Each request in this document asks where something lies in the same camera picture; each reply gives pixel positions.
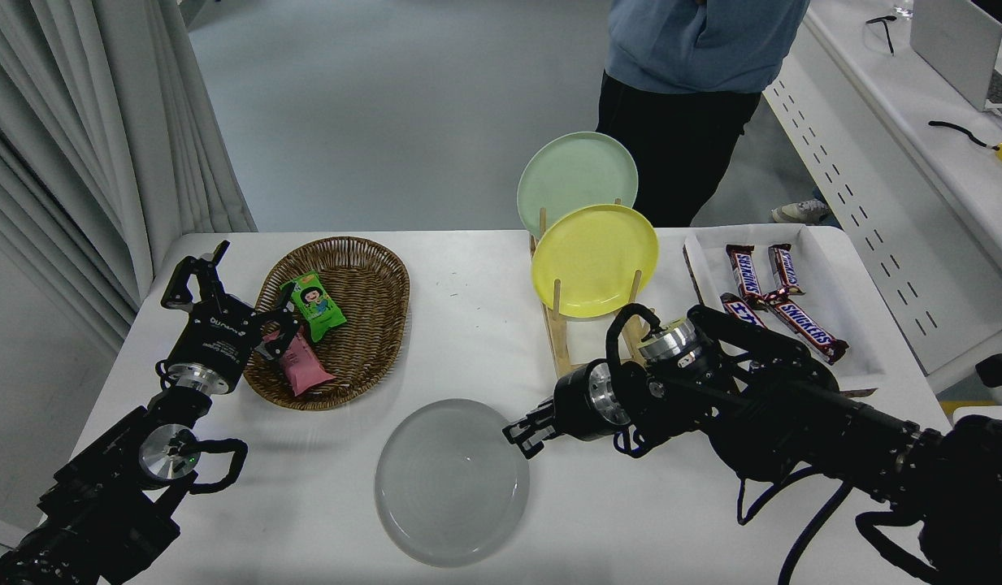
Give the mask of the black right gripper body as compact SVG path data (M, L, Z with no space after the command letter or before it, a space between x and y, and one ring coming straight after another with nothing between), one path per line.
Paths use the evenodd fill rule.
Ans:
M589 362L563 375L553 393L555 430L577 440L600 440L612 434L612 388L609 366Z

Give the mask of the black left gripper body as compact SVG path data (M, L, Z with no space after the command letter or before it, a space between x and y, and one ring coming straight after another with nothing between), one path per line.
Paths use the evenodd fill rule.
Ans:
M167 380L198 390L234 390L262 342L248 308L196 305L167 357Z

